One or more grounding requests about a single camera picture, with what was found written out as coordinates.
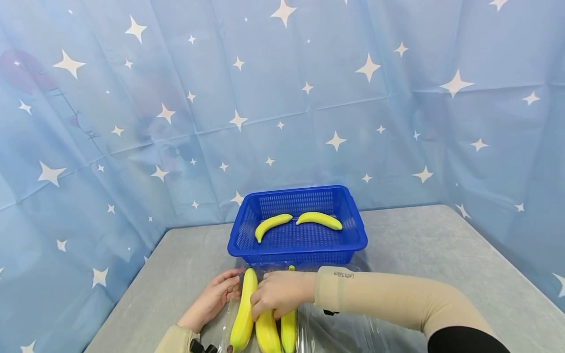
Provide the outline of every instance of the beige arm sleeve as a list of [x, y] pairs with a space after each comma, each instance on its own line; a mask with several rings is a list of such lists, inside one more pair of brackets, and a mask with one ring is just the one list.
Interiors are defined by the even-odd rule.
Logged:
[[200, 335], [194, 334], [191, 330], [179, 326], [171, 326], [161, 343], [155, 350], [155, 353], [189, 353], [190, 341], [193, 338], [200, 338]]
[[475, 328], [495, 337], [463, 293], [425, 278], [324, 266], [316, 275], [315, 305], [325, 310], [378, 317], [418, 330], [428, 339], [450, 326]]

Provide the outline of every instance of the left hand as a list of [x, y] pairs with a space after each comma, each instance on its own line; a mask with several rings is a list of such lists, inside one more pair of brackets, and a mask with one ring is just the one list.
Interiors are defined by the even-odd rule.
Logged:
[[234, 295], [240, 295], [239, 274], [242, 269], [234, 268], [217, 275], [196, 301], [180, 318], [177, 325], [194, 333], [200, 333], [202, 327], [219, 314], [224, 305]]

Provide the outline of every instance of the yellow banana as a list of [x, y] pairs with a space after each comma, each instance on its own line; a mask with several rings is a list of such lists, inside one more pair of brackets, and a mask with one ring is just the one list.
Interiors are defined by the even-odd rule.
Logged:
[[255, 336], [261, 353], [281, 353], [281, 342], [273, 310], [265, 310], [255, 323]]
[[265, 219], [255, 229], [255, 239], [257, 239], [257, 242], [261, 244], [261, 241], [263, 241], [263, 236], [269, 229], [281, 224], [288, 223], [291, 219], [292, 215], [289, 215], [288, 213], [283, 213], [282, 215]]
[[229, 344], [233, 346], [233, 353], [245, 349], [253, 332], [253, 318], [251, 317], [251, 295], [257, 290], [257, 274], [248, 268], [244, 275], [244, 285], [241, 291], [240, 308], [233, 323]]
[[338, 221], [332, 216], [328, 216], [320, 212], [305, 212], [301, 214], [298, 220], [296, 221], [296, 225], [307, 222], [319, 223], [333, 230], [341, 230], [344, 228], [344, 226], [341, 225], [340, 221]]
[[[289, 271], [294, 271], [294, 266], [288, 266]], [[281, 317], [281, 340], [285, 353], [294, 353], [296, 348], [296, 310], [292, 310]]]

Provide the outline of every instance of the plastic basket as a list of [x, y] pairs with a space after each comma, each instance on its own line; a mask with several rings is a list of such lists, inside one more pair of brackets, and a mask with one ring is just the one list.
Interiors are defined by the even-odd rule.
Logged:
[[[339, 219], [342, 230], [316, 223], [296, 225], [304, 212], [326, 213]], [[293, 219], [270, 229], [261, 244], [255, 228], [263, 220], [289, 213]], [[245, 262], [347, 264], [367, 246], [367, 234], [355, 201], [342, 185], [252, 193], [245, 197], [228, 242], [228, 253]]]

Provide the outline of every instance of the table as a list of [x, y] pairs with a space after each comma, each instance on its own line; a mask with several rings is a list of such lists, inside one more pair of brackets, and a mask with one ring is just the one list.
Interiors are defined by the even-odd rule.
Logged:
[[[447, 206], [361, 212], [369, 244], [364, 271], [428, 277], [464, 292], [512, 353], [565, 351], [565, 315]], [[212, 277], [234, 266], [231, 224], [170, 230], [125, 292], [86, 353], [153, 353], [167, 328]], [[203, 332], [217, 341], [222, 317]], [[424, 336], [379, 321], [391, 352], [426, 352]]]

